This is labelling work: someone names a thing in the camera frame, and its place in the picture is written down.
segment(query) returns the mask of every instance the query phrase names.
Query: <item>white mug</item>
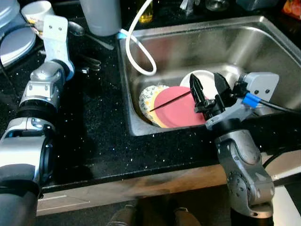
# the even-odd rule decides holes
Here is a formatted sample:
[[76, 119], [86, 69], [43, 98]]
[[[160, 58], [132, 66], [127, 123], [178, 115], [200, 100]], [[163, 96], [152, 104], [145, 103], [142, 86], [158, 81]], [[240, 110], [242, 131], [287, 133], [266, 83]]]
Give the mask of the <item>white mug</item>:
[[43, 35], [45, 16], [55, 14], [49, 1], [35, 1], [29, 3], [21, 9], [21, 13], [27, 22], [33, 24], [34, 31], [40, 38], [42, 38]]

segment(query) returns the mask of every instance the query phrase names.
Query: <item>cup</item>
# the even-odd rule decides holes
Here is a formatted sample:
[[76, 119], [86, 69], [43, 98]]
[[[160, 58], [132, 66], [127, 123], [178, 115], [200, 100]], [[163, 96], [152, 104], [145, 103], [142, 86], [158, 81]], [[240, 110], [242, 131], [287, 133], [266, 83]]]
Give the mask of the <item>cup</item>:
[[91, 33], [97, 36], [110, 36], [120, 31], [120, 0], [79, 1]]
[[42, 39], [44, 18], [46, 15], [55, 15], [49, 1], [35, 1], [21, 9], [27, 22], [33, 24], [33, 30]]
[[228, 9], [230, 3], [229, 0], [206, 0], [206, 8], [213, 12], [222, 12]]

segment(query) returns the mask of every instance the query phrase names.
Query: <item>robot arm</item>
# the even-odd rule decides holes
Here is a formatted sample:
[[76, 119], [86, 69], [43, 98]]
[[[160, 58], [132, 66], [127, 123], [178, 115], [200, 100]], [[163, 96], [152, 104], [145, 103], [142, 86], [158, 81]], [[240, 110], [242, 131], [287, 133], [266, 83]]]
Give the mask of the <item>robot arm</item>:
[[190, 76], [190, 89], [195, 112], [204, 114], [206, 127], [216, 134], [218, 158], [227, 175], [232, 225], [273, 225], [274, 184], [241, 121], [254, 112], [260, 99], [270, 100], [279, 76], [250, 73], [236, 82], [233, 90], [220, 74], [214, 74], [214, 79], [219, 93], [214, 100], [205, 98], [194, 75]]
[[31, 73], [17, 118], [0, 140], [0, 225], [31, 225], [41, 187], [51, 176], [60, 95], [74, 74], [67, 51], [67, 28], [64, 17], [45, 18], [47, 58]]

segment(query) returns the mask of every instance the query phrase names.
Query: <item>bottle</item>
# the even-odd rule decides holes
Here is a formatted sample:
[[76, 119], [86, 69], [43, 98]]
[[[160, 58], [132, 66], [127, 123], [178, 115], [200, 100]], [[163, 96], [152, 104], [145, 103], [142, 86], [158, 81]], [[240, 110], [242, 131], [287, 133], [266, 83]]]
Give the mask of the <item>bottle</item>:
[[[145, 3], [145, 0], [136, 0], [137, 2], [137, 11], [139, 11], [142, 7], [142, 5]], [[139, 18], [140, 23], [148, 23], [152, 21], [153, 18], [153, 4], [151, 3], [145, 10], [145, 12], [142, 14], [142, 16]]]
[[79, 0], [91, 33], [110, 36], [121, 29], [119, 0]]

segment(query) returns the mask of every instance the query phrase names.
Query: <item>sink basin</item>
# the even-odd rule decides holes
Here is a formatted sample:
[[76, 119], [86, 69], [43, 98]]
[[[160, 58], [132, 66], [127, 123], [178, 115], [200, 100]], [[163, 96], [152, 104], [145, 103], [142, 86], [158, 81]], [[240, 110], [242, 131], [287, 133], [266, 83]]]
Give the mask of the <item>sink basin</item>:
[[[300, 109], [301, 51], [263, 16], [139, 30], [134, 36], [148, 49], [158, 67], [154, 76], [139, 74], [127, 59], [125, 39], [119, 40], [128, 127], [134, 136], [171, 130], [158, 128], [143, 116], [138, 105], [141, 91], [159, 82], [178, 86], [185, 75], [200, 69], [219, 72], [231, 87], [248, 72], [276, 73], [280, 80], [271, 102]], [[135, 43], [131, 44], [131, 52], [142, 68], [151, 70]], [[274, 111], [262, 107], [256, 115], [270, 113]]]

